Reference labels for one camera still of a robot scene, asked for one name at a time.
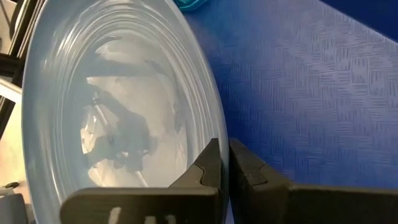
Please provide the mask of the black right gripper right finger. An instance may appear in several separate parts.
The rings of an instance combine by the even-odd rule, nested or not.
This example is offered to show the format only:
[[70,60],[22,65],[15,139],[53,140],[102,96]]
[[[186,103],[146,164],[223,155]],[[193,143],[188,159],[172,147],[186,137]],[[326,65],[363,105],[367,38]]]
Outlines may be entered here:
[[236,224],[398,224],[398,190],[298,184],[238,140],[229,148]]

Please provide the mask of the blue textured plastic tray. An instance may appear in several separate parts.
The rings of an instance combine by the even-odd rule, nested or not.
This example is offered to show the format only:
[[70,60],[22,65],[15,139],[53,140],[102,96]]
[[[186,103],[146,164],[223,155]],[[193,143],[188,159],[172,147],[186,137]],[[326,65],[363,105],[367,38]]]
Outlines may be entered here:
[[183,14],[231,139],[298,184],[398,190],[398,0],[207,0]]

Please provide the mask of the teal faceted plastic cup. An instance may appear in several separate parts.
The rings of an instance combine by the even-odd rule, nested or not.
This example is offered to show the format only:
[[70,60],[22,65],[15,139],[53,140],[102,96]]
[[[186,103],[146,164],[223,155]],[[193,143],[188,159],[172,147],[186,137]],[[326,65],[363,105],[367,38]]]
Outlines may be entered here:
[[182,12],[194,11],[207,0],[172,0]]

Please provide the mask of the black table frame rail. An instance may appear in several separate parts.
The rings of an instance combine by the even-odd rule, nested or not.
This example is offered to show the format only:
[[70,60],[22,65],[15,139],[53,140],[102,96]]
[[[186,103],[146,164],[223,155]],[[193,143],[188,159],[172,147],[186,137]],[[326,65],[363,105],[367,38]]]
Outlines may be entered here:
[[22,86],[35,22],[45,0],[0,0],[0,82]]

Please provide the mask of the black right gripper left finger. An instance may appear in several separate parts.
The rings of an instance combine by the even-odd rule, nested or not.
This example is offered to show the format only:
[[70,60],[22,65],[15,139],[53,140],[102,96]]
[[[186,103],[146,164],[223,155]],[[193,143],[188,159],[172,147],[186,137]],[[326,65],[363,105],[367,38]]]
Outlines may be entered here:
[[60,208],[62,224],[222,224],[222,161],[213,138],[170,186],[86,188]]

